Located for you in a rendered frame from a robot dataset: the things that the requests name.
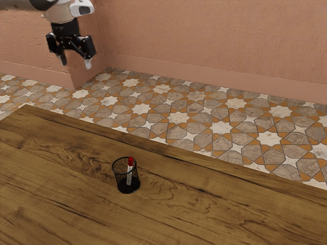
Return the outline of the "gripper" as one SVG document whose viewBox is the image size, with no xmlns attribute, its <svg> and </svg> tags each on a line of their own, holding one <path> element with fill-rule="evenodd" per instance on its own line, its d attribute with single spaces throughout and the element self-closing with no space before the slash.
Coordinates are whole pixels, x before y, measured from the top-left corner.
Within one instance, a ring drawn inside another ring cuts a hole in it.
<svg viewBox="0 0 327 245">
<path fill-rule="evenodd" d="M 77 18 L 66 23 L 52 22 L 51 28 L 52 32 L 46 34 L 49 51 L 56 54 L 62 66 L 67 65 L 64 48 L 72 48 L 84 59 L 85 68 L 90 70 L 92 67 L 91 61 L 97 52 L 90 35 L 80 36 Z"/>
</svg>

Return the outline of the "white pen with red cap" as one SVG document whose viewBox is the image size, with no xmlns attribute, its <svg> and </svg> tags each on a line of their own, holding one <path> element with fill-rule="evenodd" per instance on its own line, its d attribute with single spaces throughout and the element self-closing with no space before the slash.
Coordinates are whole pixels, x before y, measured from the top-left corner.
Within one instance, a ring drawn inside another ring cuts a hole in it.
<svg viewBox="0 0 327 245">
<path fill-rule="evenodd" d="M 126 184 L 128 186 L 131 185 L 131 181 L 132 181 L 132 170 L 133 170 L 133 163 L 134 163 L 134 159 L 133 157 L 129 157 L 128 158 L 128 165 L 127 165 L 127 179 L 126 179 Z"/>
</svg>

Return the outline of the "black mesh pen holder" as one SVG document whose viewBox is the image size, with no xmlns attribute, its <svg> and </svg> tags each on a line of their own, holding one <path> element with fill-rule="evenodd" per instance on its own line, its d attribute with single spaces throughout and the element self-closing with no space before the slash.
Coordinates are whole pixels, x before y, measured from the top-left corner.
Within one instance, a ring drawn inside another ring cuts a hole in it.
<svg viewBox="0 0 327 245">
<path fill-rule="evenodd" d="M 127 165 L 129 157 L 121 157 L 115 160 L 111 166 L 114 173 L 114 177 L 117 183 L 118 191 L 123 194 L 130 194 L 137 191 L 141 185 L 137 172 L 137 162 L 134 159 L 133 170 L 132 170 L 132 181 L 131 185 L 126 184 L 127 179 Z"/>
</svg>

